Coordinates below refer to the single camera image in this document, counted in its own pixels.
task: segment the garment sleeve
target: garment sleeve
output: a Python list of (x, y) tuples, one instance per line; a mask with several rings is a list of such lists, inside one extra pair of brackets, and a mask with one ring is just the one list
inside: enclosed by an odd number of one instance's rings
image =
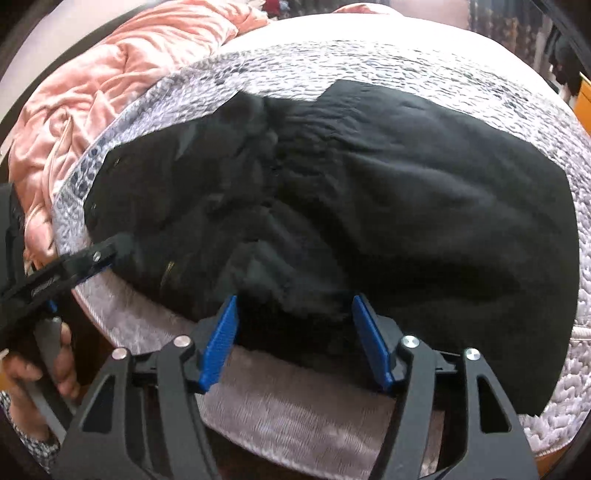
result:
[(3, 409), (6, 418), (12, 424), (22, 444), (27, 448), (37, 463), (49, 473), (60, 450), (59, 442), (55, 438), (50, 439), (48, 442), (39, 442), (25, 435), (12, 421), (12, 417), (10, 416), (10, 396), (4, 391), (0, 391), (0, 408)]

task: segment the mattress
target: mattress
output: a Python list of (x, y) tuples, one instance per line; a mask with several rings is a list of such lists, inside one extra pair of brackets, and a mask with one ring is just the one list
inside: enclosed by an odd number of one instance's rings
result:
[[(155, 84), (82, 155), (54, 200), (59, 252), (90, 244), (83, 202), (114, 146), (207, 115), (239, 89), (313, 100), (337, 79), (399, 88), (468, 113), (532, 143), (565, 170), (579, 227), (578, 311), (552, 398), (540, 416), (520, 421), (536, 455), (568, 444), (591, 407), (591, 140), (541, 77), (474, 33), (417, 19), (346, 14), (284, 20), (231, 41), (218, 55)], [(133, 353), (158, 349), (193, 325), (110, 271), (74, 294), (112, 343)], [(351, 388), (235, 347), (221, 382), (198, 402), (209, 427), (257, 455), (324, 478), (367, 478), (392, 400)], [(350, 400), (335, 407), (339, 398)], [(440, 433), (436, 427), (431, 432), (435, 447), (424, 472), (434, 465)]]

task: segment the crumpled pink blanket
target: crumpled pink blanket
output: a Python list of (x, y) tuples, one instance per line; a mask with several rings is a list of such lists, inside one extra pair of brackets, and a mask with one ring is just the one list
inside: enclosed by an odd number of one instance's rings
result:
[(25, 211), (25, 260), (56, 255), (54, 192), (100, 133), (162, 77), (269, 23), (245, 3), (173, 0), (145, 10), (49, 76), (14, 126), (9, 180)]

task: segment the black fabric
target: black fabric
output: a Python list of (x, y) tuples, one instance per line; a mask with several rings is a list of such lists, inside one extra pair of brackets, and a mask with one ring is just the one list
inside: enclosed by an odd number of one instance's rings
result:
[(95, 242), (136, 236), (114, 270), (153, 300), (199, 320), (238, 293), (249, 348), (291, 359), (354, 338), (361, 291), (434, 348), (479, 348), (519, 413), (542, 411), (564, 362), (579, 284), (564, 172), (408, 93), (238, 93), (110, 152), (85, 214)]

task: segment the metal screw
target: metal screw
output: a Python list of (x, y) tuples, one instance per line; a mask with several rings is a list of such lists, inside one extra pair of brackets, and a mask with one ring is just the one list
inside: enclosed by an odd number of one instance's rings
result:
[(412, 335), (405, 335), (402, 337), (402, 344), (406, 347), (406, 348), (416, 348), (418, 347), (418, 344), (421, 343), (419, 341), (419, 339), (415, 336)]
[(127, 350), (123, 347), (116, 348), (115, 350), (113, 350), (111, 356), (115, 360), (123, 360), (127, 356)]
[(466, 349), (466, 358), (468, 360), (479, 360), (481, 357), (480, 352), (475, 348), (467, 348)]
[(173, 343), (174, 346), (185, 348), (186, 346), (191, 345), (191, 339), (187, 335), (180, 335), (174, 339)]

